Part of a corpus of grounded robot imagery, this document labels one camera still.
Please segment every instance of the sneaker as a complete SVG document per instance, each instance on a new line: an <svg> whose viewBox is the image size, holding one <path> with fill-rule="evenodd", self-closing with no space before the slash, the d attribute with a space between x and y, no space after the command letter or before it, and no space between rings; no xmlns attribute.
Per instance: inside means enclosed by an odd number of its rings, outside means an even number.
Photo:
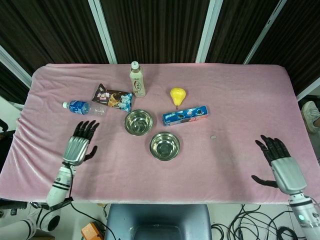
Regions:
<svg viewBox="0 0 320 240"><path fill-rule="evenodd" d="M306 102L302 107L301 114L306 130L311 134L318 132L319 127L314 125L314 122L320 118L320 112L316 104L313 101Z"/></svg>

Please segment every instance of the water bottle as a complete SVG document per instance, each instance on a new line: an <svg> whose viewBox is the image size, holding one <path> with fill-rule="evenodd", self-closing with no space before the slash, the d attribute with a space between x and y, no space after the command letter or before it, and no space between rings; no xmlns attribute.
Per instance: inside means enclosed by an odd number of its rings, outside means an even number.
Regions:
<svg viewBox="0 0 320 240"><path fill-rule="evenodd" d="M81 115L98 115L104 116L106 115L106 106L96 103L96 102L86 102L86 101L71 101L64 102L62 106L65 109L69 109L70 112Z"/></svg>

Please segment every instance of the table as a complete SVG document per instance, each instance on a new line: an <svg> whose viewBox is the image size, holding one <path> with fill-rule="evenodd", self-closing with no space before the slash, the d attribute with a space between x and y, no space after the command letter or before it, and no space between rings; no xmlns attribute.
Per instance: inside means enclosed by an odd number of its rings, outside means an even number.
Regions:
<svg viewBox="0 0 320 240"><path fill-rule="evenodd" d="M286 70L277 65L216 63L143 64L146 96L132 109L144 109L154 127L144 136L124 128L126 112L108 107L105 117L77 115L62 107L89 101L99 83L132 91L129 64L48 64L32 76L25 107L0 175L0 196L44 202L62 165L62 155L80 121L100 122L88 152L94 158L76 168L73 198L104 203L286 203L278 189L251 179L273 179L255 140L281 139L308 182L306 193L320 199L317 163ZM206 105L199 121L164 126L162 114L175 111L170 89L186 89L180 109ZM161 131L178 136L179 155L163 162L149 142Z"/></svg>

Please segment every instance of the stainless steel bowl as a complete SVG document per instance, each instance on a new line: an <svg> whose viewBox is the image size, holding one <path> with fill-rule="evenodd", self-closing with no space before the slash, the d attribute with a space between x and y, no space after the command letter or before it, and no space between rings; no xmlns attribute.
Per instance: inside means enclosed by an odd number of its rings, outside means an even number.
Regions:
<svg viewBox="0 0 320 240"><path fill-rule="evenodd" d="M150 113L145 110L134 110L124 119L125 130L135 136L142 136L148 133L154 124Z"/></svg>
<svg viewBox="0 0 320 240"><path fill-rule="evenodd" d="M179 139L167 131L154 135L149 147L151 154L161 161L169 161L180 152Z"/></svg>

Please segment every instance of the bottle cap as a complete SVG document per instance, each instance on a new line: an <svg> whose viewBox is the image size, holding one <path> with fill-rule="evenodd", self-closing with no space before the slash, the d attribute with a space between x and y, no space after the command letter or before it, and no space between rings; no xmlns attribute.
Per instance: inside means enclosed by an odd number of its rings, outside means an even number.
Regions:
<svg viewBox="0 0 320 240"><path fill-rule="evenodd" d="M133 61L131 63L131 68L134 69L134 70L138 69L139 68L139 63L137 61Z"/></svg>

